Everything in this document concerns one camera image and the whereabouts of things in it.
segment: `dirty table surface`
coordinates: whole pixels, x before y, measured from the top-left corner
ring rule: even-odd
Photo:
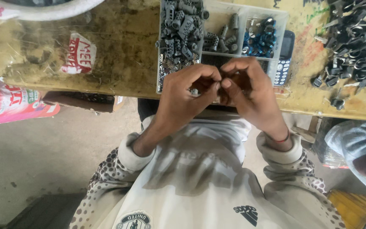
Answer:
[[[366,89],[344,87],[345,109],[329,100],[340,86],[317,89],[310,79],[328,62],[328,50],[315,35],[326,35],[329,9],[322,0],[234,0],[237,4],[289,12],[287,30],[296,34],[290,65],[291,80],[276,88],[281,110],[308,115],[366,119]],[[48,91],[85,91],[110,95],[159,98],[156,94],[159,33],[158,0],[105,1],[77,17],[53,22],[0,21],[0,79],[17,86]],[[65,64],[71,34],[80,34],[97,47],[90,73],[68,74]]]

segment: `white jacket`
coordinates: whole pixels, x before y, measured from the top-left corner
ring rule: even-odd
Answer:
[[[262,192],[255,174],[241,166],[249,130],[233,114],[194,119],[145,158],[130,148],[139,134],[128,135],[99,165],[69,228],[344,228],[298,136],[288,152],[268,148],[264,134],[258,136],[273,181]]]

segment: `man's left hand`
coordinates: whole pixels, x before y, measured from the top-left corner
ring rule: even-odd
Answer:
[[[221,75],[214,66],[195,64],[165,77],[154,126],[167,136],[178,131],[217,98]],[[189,88],[196,87],[200,96]]]

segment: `mobile phone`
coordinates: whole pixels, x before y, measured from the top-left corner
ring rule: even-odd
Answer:
[[[290,60],[292,59],[292,52],[294,47],[294,33],[286,30],[283,36],[281,55],[279,57],[278,69],[276,72],[274,86],[283,86],[287,80]]]

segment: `pink plastic bag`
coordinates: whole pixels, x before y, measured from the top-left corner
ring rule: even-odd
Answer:
[[[60,110],[40,101],[39,91],[9,86],[0,81],[0,123],[51,117]]]

